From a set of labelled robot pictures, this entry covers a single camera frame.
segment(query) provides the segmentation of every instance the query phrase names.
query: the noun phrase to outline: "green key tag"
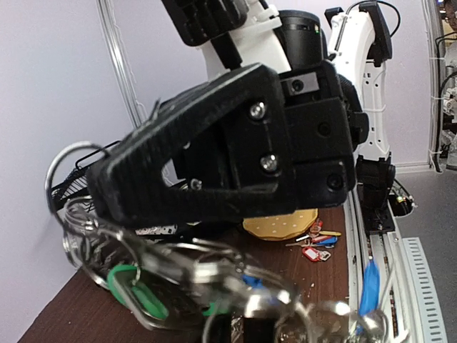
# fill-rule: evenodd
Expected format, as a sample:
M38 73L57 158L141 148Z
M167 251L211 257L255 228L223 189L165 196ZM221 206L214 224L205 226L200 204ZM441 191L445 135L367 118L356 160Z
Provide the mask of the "green key tag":
M118 290L114 286L114 278L129 277L133 280L136 276L136 267L131 265L118 265L115 266L108 274L108 287L118 302L126 306L124 299L119 294ZM136 285L131 285L131 291L135 294L135 297L141 303L146 312L154 318L165 320L169 315L169 311L165 305L154 295L154 293L143 283L138 281Z

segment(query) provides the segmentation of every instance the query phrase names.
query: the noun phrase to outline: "yellow round object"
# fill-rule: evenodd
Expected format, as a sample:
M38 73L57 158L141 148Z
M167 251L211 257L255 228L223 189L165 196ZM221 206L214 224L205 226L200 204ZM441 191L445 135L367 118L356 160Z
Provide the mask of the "yellow round object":
M243 227L260 239L284 241L304 234L317 217L317 209L305 209L286 216L245 219Z

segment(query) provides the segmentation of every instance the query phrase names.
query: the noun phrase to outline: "black wire basket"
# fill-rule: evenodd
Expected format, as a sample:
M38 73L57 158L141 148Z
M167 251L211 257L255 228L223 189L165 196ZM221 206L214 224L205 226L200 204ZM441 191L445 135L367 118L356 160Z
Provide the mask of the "black wire basket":
M105 146L103 149L93 151L90 154L80 158L76 161L74 169L65 178L65 180L62 183L52 187L52 199L57 210L63 209L65 203L70 199L89 195L89 190L87 189L86 172L92 164L96 163L96 161L87 165L83 165L83 162L93 156L96 156L97 154L103 154L103 151L110 149L118 143L119 141L114 141L113 143ZM94 209L94 204L90 202L83 205L83 208L87 212L90 212Z

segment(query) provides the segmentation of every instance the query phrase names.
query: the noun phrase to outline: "keychain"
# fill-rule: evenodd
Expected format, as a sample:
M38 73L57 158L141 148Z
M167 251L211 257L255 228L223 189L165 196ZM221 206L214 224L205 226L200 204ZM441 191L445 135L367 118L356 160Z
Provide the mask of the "keychain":
M321 252L315 248L303 248L302 253L312 262L325 262L331 257L330 252Z

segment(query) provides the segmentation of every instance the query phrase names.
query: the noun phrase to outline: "black cylinder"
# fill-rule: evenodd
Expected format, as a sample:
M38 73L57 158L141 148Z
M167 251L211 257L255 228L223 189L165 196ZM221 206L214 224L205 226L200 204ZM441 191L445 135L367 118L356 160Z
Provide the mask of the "black cylinder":
M292 70L321 62L324 56L319 18L305 11L291 10L280 11L279 17L283 25L278 37Z

